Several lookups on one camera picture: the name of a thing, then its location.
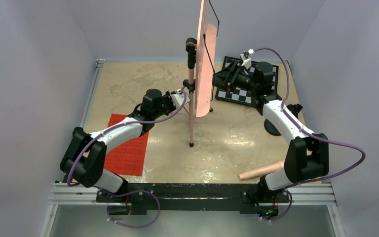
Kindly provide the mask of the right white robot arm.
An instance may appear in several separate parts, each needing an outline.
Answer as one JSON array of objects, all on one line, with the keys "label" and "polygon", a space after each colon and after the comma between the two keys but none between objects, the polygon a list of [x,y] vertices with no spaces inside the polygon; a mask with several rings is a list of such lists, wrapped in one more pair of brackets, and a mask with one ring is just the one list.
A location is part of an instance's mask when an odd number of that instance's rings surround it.
[{"label": "right white robot arm", "polygon": [[257,194],[269,201],[277,190],[306,180],[323,177],[329,172],[329,146],[322,142],[323,133],[312,137],[312,130],[303,126],[273,91],[273,65],[256,64],[253,72],[245,72],[238,61],[213,74],[214,86],[233,92],[239,88],[251,94],[254,108],[269,120],[288,143],[283,168],[260,179]]}]

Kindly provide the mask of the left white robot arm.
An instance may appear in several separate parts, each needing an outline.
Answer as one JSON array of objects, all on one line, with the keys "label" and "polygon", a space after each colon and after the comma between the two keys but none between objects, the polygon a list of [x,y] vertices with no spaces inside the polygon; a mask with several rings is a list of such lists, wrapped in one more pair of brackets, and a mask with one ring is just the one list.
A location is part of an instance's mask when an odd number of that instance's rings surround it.
[{"label": "left white robot arm", "polygon": [[141,103],[120,122],[91,133],[85,132],[82,127],[74,128],[72,139],[60,162],[60,170],[67,175],[67,185],[96,187],[107,192],[116,202],[125,200],[127,181],[104,168],[107,154],[147,134],[156,123],[171,119],[190,101],[182,89],[165,93],[149,89]]}]

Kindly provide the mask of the black microphone desk stand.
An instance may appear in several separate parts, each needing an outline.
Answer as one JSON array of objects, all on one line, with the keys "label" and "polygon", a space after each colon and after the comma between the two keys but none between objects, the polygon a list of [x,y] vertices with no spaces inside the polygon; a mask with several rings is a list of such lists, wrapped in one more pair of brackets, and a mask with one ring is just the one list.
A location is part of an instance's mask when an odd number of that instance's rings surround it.
[{"label": "black microphone desk stand", "polygon": [[300,104],[289,104],[282,109],[278,101],[268,103],[263,111],[263,116],[268,121],[265,129],[271,135],[282,135],[285,139],[292,139],[293,134],[298,134],[292,120],[300,122],[298,115],[302,109],[303,106]]}]

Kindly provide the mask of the red sheet music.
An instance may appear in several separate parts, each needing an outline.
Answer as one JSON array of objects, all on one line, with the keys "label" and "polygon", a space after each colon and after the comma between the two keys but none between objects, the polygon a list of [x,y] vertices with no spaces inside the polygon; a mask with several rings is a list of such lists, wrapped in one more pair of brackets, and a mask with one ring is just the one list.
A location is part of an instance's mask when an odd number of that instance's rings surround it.
[{"label": "red sheet music", "polygon": [[147,150],[148,134],[129,140],[110,151],[104,168],[118,175],[141,176]]}]

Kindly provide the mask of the pink tripod music stand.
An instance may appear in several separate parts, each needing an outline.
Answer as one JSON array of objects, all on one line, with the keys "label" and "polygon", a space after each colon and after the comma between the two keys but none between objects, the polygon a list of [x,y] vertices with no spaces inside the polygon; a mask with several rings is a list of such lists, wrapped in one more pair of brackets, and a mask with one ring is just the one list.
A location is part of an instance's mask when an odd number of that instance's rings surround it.
[{"label": "pink tripod music stand", "polygon": [[186,41],[188,79],[183,88],[189,92],[189,146],[194,146],[194,121],[213,111],[213,74],[220,20],[209,0],[202,0],[197,38]]}]

